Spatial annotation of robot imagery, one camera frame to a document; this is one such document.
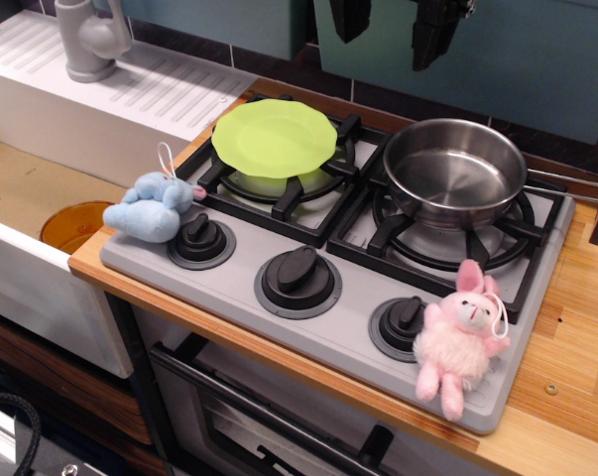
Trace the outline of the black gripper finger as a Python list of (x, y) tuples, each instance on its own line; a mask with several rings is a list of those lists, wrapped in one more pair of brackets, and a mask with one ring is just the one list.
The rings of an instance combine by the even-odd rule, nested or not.
[(370, 25), (371, 0), (330, 0), (334, 29), (340, 40), (348, 44)]
[(458, 23), (467, 18), (462, 0), (418, 1), (413, 26), (413, 70), (422, 71), (447, 53)]

